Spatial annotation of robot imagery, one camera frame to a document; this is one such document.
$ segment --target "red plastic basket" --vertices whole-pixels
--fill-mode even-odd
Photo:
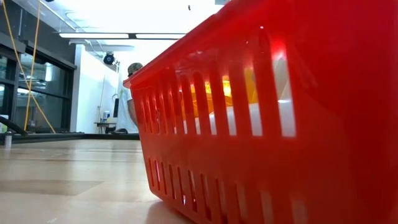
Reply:
[[[197,223],[398,223],[397,8],[228,3],[125,82],[151,191]],[[287,100],[275,60],[287,64]],[[254,70],[257,123],[245,68]]]

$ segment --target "person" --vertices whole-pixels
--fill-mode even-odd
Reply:
[[[142,68],[141,63],[132,63],[127,69],[128,77]],[[119,96],[119,113],[115,133],[138,133],[138,123],[130,89],[123,87]]]

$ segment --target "white shirt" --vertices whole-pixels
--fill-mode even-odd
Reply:
[[[138,128],[130,117],[129,107],[127,105],[129,100],[132,100],[131,91],[130,89],[123,87],[119,97],[119,111],[118,121],[116,122],[116,130],[126,128],[129,134],[137,134]]]

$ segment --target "yellow rope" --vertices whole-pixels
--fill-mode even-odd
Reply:
[[[27,127],[27,119],[29,117],[29,106],[30,106],[30,96],[33,96],[31,89],[32,89],[32,78],[33,78],[33,71],[35,67],[35,58],[36,58],[36,47],[37,47],[37,34],[39,33],[39,24],[40,24],[40,7],[42,3],[39,1],[39,6],[37,7],[37,23],[36,23],[36,33],[35,33],[35,45],[33,48],[33,60],[32,60],[32,69],[30,70],[30,79],[29,79],[29,94],[27,97],[27,106],[26,106],[26,114],[25,114],[25,125],[24,130],[26,131]]]
[[[40,5],[41,5],[41,2],[39,1],[38,15],[40,15]],[[9,21],[8,14],[7,14],[7,8],[6,8],[6,2],[5,2],[5,1],[2,2],[2,8],[3,8],[3,10],[4,10],[4,15],[5,15],[5,17],[6,17],[8,32],[9,32],[9,34],[10,34],[12,46],[14,47],[14,53],[15,53],[15,56],[17,57],[17,61],[18,61],[19,68],[20,68],[20,70],[21,70],[21,72],[22,72],[22,74],[23,74],[23,76],[24,76],[25,83],[26,83],[26,85],[27,85],[27,87],[28,87],[28,90],[29,90],[28,101],[29,101],[30,96],[31,96],[32,99],[33,99],[33,101],[35,102],[35,104],[36,104],[36,106],[37,106],[37,109],[39,109],[40,113],[43,115],[44,120],[45,120],[45,121],[47,122],[47,124],[50,126],[52,132],[55,133],[55,130],[54,130],[53,127],[51,126],[51,124],[50,124],[50,122],[48,121],[47,117],[44,115],[44,112],[43,112],[42,109],[40,108],[39,103],[38,103],[37,100],[35,99],[35,96],[32,95],[32,93],[31,93],[32,75],[30,76],[30,84],[29,84],[29,83],[27,82],[27,80],[26,80],[26,75],[25,75],[25,72],[24,72],[24,68],[22,68],[21,60],[19,60],[17,48],[16,48],[16,46],[15,46],[14,38],[13,38],[13,36],[12,36],[12,31],[11,31],[10,21]],[[37,34],[39,33],[39,23],[40,23],[40,18],[39,18],[39,16],[38,16],[38,17],[37,17],[36,34],[35,34],[35,46],[34,46],[34,49],[33,49],[33,54],[34,54],[34,56],[33,56],[33,62],[35,61]],[[26,121],[25,121],[25,126],[24,126],[24,130],[25,130],[25,131],[26,131],[26,126],[27,126],[27,123],[26,123]]]

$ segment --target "wooden floor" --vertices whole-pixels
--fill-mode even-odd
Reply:
[[[191,223],[149,191],[139,141],[15,144],[0,155],[1,223]]]

